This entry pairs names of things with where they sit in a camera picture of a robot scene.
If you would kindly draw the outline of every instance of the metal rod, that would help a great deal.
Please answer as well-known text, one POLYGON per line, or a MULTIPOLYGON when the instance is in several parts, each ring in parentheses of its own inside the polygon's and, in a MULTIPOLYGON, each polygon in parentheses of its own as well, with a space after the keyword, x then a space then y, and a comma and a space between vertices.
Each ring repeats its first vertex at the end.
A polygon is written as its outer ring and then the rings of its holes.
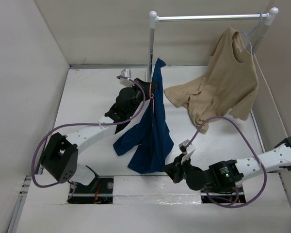
POLYGON ((151 77, 152 77, 154 30, 155 30, 154 28, 150 28, 149 57, 148 57, 148 63, 147 63, 146 82, 150 82, 151 81, 151 77))
MULTIPOLYGON (((222 16, 176 16, 176 17, 158 17, 158 22, 175 21, 210 21, 210 20, 242 20, 242 19, 260 19, 260 14, 251 15, 222 15, 222 16)), ((267 14, 262 14, 262 18, 267 18, 267 14)))
POLYGON ((269 25, 264 25, 261 32, 259 33, 258 38, 256 39, 256 41, 254 42, 254 44, 252 45, 252 55, 254 55, 263 39, 263 37, 265 36, 267 29, 269 28, 269 25))

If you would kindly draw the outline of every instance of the neckline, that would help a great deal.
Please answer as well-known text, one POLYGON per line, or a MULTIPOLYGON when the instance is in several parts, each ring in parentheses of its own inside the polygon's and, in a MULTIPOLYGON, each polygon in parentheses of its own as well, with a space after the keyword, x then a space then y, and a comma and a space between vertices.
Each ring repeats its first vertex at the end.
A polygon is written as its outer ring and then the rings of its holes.
POLYGON ((239 33, 238 31, 235 31, 235 32, 231 35, 230 49, 231 49, 231 51, 230 51, 231 53, 230 53, 230 54, 231 54, 231 56, 232 56, 232 59, 234 60, 235 63, 237 63, 237 64, 239 64, 239 65, 246 64, 249 60, 252 59, 252 55, 251 55, 251 53, 248 52, 248 50, 247 50, 246 47, 244 46, 244 44, 243 44, 243 40, 242 40, 242 37, 241 37, 241 35, 240 35, 240 33, 239 33), (247 58, 245 58, 245 61, 244 61, 244 62, 239 62, 239 61, 237 60, 237 58, 235 57, 235 55, 234 55, 234 47, 233 47, 233 42, 234 42, 234 40, 233 40, 233 37, 234 37, 234 35, 235 35, 236 33, 237 33, 236 36, 239 38, 239 42, 235 42, 235 43, 238 43, 238 46, 241 47, 242 50, 243 50, 243 52, 240 52, 240 54, 244 55, 244 57, 247 56, 247 58))

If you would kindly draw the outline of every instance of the white pipe connector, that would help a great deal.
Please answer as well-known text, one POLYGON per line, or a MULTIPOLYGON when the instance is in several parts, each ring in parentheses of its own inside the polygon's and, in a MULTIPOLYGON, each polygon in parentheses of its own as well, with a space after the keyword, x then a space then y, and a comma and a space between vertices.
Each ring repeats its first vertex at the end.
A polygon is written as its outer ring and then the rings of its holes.
POLYGON ((265 25, 270 26, 278 12, 279 9, 277 7, 273 7, 272 9, 270 9, 270 12, 268 13, 267 18, 265 20, 265 25))
POLYGON ((150 18, 150 28, 154 29, 156 22, 159 21, 159 17, 157 16, 157 13, 155 11, 151 11, 149 14, 150 18))

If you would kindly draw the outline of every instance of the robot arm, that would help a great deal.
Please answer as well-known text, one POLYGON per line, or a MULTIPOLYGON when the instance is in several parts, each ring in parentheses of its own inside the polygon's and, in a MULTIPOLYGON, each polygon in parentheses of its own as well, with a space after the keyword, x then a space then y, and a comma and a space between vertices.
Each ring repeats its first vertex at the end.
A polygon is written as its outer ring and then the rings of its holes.
MULTIPOLYGON (((214 193, 232 193, 234 187, 244 181, 262 174, 258 161, 254 157, 221 161, 209 166, 208 170, 201 170, 191 165, 191 155, 195 148, 189 141, 180 144, 182 154, 174 162, 164 167, 169 177, 178 183, 186 180, 192 190, 203 190, 214 193)), ((274 150, 258 156, 267 172, 283 169, 291 170, 291 137, 284 139, 274 150)))
MULTIPOLYGON (((138 78, 134 81, 143 89, 145 100, 149 99, 149 91, 151 90, 153 94, 158 86, 157 83, 146 83, 138 78)), ((143 99, 143 93, 136 85, 123 88, 115 104, 98 121, 98 126, 85 127, 67 135, 53 134, 41 155, 41 165, 58 183, 77 182, 78 185, 83 185, 91 191, 95 190, 99 176, 90 167, 78 164, 78 156, 94 143, 123 130, 143 99), (126 123, 100 125, 123 121, 126 123)))

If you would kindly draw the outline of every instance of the garment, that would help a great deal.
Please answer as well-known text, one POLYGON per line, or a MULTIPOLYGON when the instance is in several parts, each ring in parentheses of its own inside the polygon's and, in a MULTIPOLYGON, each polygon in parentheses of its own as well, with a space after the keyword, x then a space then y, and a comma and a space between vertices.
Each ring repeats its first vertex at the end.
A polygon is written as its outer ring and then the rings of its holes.
POLYGON ((259 83, 253 57, 240 34, 229 27, 210 55, 204 75, 165 89, 165 95, 177 107, 187 108, 196 126, 209 117, 224 116, 230 109, 230 115, 247 120, 259 83))
POLYGON ((158 59, 153 72, 152 82, 158 83, 154 93, 154 112, 153 99, 151 99, 140 123, 133 126, 113 144, 119 156, 138 145, 128 167, 141 174, 163 172, 165 159, 174 146, 165 122, 161 74, 161 67, 165 65, 164 61, 158 59))

